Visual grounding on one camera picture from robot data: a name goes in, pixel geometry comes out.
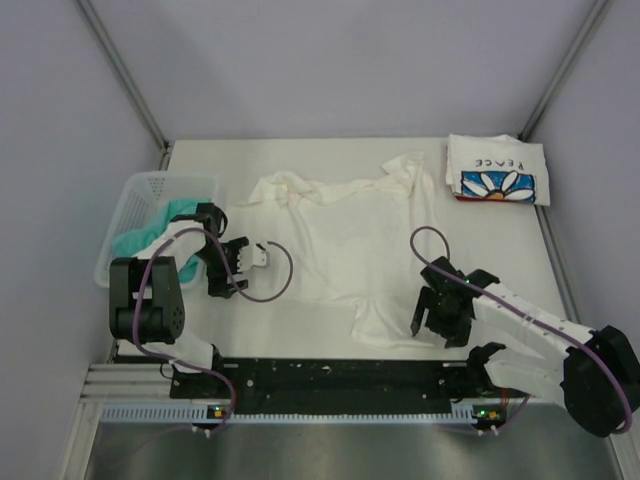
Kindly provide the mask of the teal t-shirt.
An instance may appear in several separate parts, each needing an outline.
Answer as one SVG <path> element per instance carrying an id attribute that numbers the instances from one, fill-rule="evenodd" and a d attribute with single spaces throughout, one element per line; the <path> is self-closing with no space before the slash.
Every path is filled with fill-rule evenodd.
<path id="1" fill-rule="evenodd" d="M 115 236 L 111 242 L 112 253 L 115 257 L 133 256 L 158 239 L 175 216 L 194 214 L 199 203 L 208 202 L 206 198 L 179 198 L 169 201 L 141 227 L 131 228 Z"/>

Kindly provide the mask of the white floral print t-shirt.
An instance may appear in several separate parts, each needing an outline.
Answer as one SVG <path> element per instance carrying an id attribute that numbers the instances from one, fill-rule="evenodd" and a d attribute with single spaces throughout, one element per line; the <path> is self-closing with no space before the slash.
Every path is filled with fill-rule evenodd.
<path id="1" fill-rule="evenodd" d="M 353 309 L 351 336 L 395 349 L 441 340 L 427 330 L 411 336 L 410 323 L 423 284 L 411 233 L 435 222 L 435 186 L 424 155 L 411 152 L 382 164 L 379 178 L 347 183 L 306 180 L 289 171 L 261 178 L 229 217 L 252 240 L 275 241 L 254 275 L 254 295 L 288 287 L 286 297 L 315 306 Z"/>

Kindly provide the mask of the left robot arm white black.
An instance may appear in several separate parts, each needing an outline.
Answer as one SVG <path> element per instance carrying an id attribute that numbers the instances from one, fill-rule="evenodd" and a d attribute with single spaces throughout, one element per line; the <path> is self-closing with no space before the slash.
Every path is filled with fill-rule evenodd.
<path id="1" fill-rule="evenodd" d="M 234 277 L 249 269 L 250 240 L 223 241 L 228 218 L 217 205 L 199 203 L 193 213 L 173 216 L 161 233 L 133 254 L 118 254 L 109 272 L 109 330 L 161 365 L 173 380 L 191 380 L 205 396 L 229 385 L 217 347 L 190 331 L 181 271 L 191 259 L 206 270 L 207 293 L 231 298 L 248 287 Z"/>

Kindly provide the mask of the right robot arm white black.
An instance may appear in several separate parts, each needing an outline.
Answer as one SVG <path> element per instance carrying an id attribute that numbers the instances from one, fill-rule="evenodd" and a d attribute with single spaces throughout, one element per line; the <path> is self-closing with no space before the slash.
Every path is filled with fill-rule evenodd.
<path id="1" fill-rule="evenodd" d="M 465 361 L 469 388 L 487 396 L 517 390 L 563 408 L 597 436 L 627 432 L 639 409 L 639 360 L 626 335 L 561 319 L 525 300 L 481 269 L 468 275 L 445 257 L 426 265 L 411 321 L 440 336 L 447 348 L 468 345 L 476 330 L 499 331 L 499 340 L 473 347 Z"/>

